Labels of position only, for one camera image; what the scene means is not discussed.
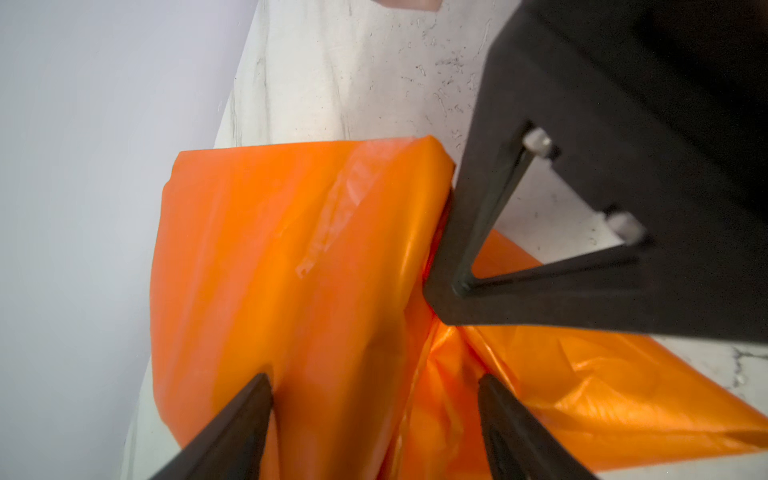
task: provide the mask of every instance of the plastic wrapping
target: plastic wrapping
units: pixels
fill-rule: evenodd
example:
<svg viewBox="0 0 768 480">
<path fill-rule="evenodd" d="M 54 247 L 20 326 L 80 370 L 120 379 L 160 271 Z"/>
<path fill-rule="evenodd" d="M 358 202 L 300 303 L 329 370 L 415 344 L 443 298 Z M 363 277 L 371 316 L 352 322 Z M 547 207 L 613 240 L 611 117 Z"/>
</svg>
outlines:
<svg viewBox="0 0 768 480">
<path fill-rule="evenodd" d="M 452 172 L 432 137 L 180 154 L 151 281 L 177 441 L 266 371 L 262 478 L 490 478 L 493 372 L 593 470 L 768 445 L 768 419 L 647 337 L 443 326 L 422 281 Z M 492 233 L 473 270 L 534 265 Z"/>
</svg>

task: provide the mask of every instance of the marble floor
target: marble floor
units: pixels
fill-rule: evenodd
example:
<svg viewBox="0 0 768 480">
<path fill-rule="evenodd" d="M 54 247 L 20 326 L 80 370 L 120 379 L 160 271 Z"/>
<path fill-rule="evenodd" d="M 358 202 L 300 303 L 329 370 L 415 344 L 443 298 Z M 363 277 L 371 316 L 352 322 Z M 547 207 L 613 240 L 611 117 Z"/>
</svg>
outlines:
<svg viewBox="0 0 768 480">
<path fill-rule="evenodd" d="M 517 4 L 445 0 L 427 13 L 370 0 L 260 0 L 215 147 L 431 134 L 458 163 L 485 54 Z M 525 175 L 496 227 L 544 263 L 618 242 L 544 161 Z M 768 347 L 658 340 L 768 414 Z M 119 478 L 148 478 L 176 452 L 154 406 L 150 364 Z M 600 476 L 749 479 L 765 472 L 768 454 Z"/>
</svg>

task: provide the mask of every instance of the bolt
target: bolt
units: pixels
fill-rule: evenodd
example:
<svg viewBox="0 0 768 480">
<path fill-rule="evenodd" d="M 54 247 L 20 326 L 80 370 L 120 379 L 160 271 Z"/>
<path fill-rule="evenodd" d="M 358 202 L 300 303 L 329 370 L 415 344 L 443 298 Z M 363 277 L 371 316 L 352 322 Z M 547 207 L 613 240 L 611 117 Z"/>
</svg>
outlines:
<svg viewBox="0 0 768 480">
<path fill-rule="evenodd" d="M 525 147 L 525 150 L 543 158 L 549 158 L 554 150 L 552 139 L 541 127 L 532 128 L 525 134 L 523 137 L 523 146 Z"/>
<path fill-rule="evenodd" d="M 625 211 L 613 212 L 606 217 L 605 223 L 628 246 L 643 241 L 647 233 L 643 224 L 633 214 Z"/>
</svg>

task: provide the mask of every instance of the gray wall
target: gray wall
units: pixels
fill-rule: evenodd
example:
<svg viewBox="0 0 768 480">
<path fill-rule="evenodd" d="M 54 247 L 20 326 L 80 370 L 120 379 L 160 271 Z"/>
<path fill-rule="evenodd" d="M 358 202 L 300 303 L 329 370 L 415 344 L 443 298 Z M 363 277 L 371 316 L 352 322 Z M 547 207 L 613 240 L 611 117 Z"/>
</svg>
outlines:
<svg viewBox="0 0 768 480">
<path fill-rule="evenodd" d="M 213 145 L 256 0 L 0 2 L 0 478 L 110 478 L 161 190 Z"/>
</svg>

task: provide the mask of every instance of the orange plastic sheet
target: orange plastic sheet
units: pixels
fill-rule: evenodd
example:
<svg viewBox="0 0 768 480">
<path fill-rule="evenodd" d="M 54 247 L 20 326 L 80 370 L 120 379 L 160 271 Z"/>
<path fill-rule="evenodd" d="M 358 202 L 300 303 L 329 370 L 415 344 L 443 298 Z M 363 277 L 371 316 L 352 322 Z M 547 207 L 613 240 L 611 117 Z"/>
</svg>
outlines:
<svg viewBox="0 0 768 480">
<path fill-rule="evenodd" d="M 490 479 L 492 372 L 593 470 L 768 446 L 768 419 L 647 337 L 442 325 L 422 281 L 452 172 L 432 137 L 180 154 L 151 281 L 176 440 L 266 371 L 262 478 Z M 535 265 L 494 232 L 473 270 Z"/>
</svg>

